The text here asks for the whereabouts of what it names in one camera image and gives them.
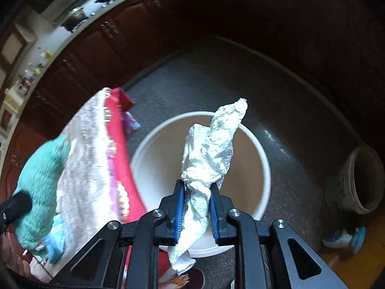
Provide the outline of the dark cooking pot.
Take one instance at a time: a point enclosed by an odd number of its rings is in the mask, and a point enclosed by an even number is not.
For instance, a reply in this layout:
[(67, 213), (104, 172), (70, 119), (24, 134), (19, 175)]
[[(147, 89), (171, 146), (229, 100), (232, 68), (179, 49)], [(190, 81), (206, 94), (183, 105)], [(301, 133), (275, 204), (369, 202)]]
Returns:
[(84, 12), (83, 7), (77, 7), (67, 14), (67, 17), (63, 20), (61, 27), (72, 33), (75, 28), (87, 19), (88, 17)]

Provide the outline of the lower wooden base cabinets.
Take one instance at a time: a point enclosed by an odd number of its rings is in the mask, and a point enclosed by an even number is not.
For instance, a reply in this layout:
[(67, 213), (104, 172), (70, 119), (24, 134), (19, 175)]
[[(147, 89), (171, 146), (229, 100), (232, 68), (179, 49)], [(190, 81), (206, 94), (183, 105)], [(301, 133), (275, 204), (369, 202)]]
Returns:
[(300, 77), (383, 156), (383, 14), (366, 0), (125, 0), (59, 52), (22, 119), (34, 139), (54, 137), (99, 89), (222, 39)]

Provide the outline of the cream quilted tablecloth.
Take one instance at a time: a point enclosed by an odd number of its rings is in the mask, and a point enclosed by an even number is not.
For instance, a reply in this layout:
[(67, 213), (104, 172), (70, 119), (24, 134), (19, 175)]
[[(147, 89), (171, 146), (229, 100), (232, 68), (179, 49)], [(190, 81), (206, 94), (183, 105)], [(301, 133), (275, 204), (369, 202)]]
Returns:
[(105, 224), (119, 220), (117, 203), (110, 194), (112, 177), (107, 159), (104, 102), (109, 94), (104, 88), (92, 96), (62, 131), (71, 142), (58, 182), (56, 208), (63, 220), (64, 253), (55, 264), (32, 260), (31, 273), (42, 282), (51, 281)]

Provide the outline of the white round trash bin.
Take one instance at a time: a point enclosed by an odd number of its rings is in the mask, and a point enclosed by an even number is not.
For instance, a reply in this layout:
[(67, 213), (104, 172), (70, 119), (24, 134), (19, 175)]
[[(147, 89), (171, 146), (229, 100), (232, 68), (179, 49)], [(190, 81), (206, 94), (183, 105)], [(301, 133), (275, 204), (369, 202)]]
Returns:
[(130, 166), (146, 208), (159, 206), (176, 181), (187, 189), (187, 214), (181, 239), (192, 233), (192, 258), (229, 250), (215, 244), (209, 214), (210, 186), (231, 198), (233, 206), (260, 220), (268, 206), (271, 172), (256, 136), (243, 125), (246, 109), (220, 107), (216, 112), (189, 112), (154, 128), (139, 144)]

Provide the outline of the blue snack bag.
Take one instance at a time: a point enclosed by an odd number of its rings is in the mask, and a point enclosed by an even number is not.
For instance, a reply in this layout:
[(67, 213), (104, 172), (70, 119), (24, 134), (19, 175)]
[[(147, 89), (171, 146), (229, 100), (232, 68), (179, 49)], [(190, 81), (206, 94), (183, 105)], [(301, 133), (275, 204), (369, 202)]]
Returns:
[(43, 238), (48, 251), (47, 258), (49, 263), (56, 264), (64, 253), (65, 232), (63, 220), (60, 214), (53, 218), (53, 225), (49, 234)]

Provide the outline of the cream microwave oven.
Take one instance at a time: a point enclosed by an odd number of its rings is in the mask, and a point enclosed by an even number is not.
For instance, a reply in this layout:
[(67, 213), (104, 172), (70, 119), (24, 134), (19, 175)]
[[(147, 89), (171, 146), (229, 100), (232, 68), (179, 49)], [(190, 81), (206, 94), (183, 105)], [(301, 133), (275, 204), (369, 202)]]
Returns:
[(23, 103), (24, 96), (19, 92), (17, 84), (6, 91), (1, 105), (1, 134), (4, 136), (8, 135)]

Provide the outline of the white paper towel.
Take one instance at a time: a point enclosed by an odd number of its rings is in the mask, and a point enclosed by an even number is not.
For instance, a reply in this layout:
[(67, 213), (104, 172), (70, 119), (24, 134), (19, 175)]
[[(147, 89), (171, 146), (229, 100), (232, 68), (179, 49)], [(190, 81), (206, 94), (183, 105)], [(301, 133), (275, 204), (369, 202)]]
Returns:
[(187, 188), (182, 231), (178, 243), (168, 248), (171, 268), (182, 274), (193, 267), (189, 248), (199, 240), (209, 226), (209, 202), (212, 183), (222, 186), (233, 156), (232, 140), (248, 108), (240, 98), (231, 105), (217, 109), (210, 126), (195, 123), (185, 140), (181, 180)]

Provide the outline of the red pink under-cloth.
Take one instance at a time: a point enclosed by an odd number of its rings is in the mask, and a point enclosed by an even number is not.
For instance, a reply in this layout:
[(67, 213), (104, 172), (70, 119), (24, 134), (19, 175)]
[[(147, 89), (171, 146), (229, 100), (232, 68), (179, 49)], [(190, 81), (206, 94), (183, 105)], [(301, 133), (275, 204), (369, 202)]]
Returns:
[[(112, 147), (114, 149), (108, 150), (108, 162), (111, 163), (112, 183), (116, 189), (122, 189), (121, 198), (118, 198), (119, 203), (122, 202), (124, 206), (123, 214), (120, 215), (119, 220), (123, 226), (122, 236), (124, 235), (124, 224), (133, 223), (140, 219), (142, 215), (146, 214), (144, 204), (142, 203), (138, 191), (135, 187), (133, 175), (130, 170), (130, 162), (128, 157), (126, 135), (124, 127), (125, 111), (128, 111), (133, 102), (121, 91), (121, 89), (106, 89), (106, 98), (104, 102), (106, 112), (111, 112), (111, 118), (106, 123), (108, 136), (112, 140)], [(159, 288), (183, 288), (187, 278), (178, 277), (171, 269), (166, 254), (160, 254), (160, 274), (165, 276), (166, 280), (159, 283)]]

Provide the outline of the teal knitted cloth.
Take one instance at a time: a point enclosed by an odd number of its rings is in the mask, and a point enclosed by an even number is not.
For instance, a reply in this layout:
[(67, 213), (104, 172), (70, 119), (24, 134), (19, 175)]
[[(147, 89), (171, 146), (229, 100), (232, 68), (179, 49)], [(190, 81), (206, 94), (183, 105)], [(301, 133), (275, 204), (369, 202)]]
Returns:
[(63, 173), (71, 142), (66, 134), (42, 144), (24, 165), (17, 194), (26, 192), (32, 202), (30, 212), (13, 223), (18, 243), (34, 256), (45, 258), (48, 250), (41, 241), (50, 233), (56, 216), (58, 181)]

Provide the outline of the blue white spray bottle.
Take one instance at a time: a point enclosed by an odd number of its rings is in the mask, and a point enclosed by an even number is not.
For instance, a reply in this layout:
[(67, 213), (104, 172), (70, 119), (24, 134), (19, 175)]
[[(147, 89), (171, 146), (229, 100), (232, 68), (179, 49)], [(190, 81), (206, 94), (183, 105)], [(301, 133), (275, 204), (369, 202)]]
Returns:
[(356, 254), (364, 244), (366, 228), (356, 228), (353, 234), (347, 230), (337, 230), (322, 240), (325, 247), (329, 249), (342, 249)]

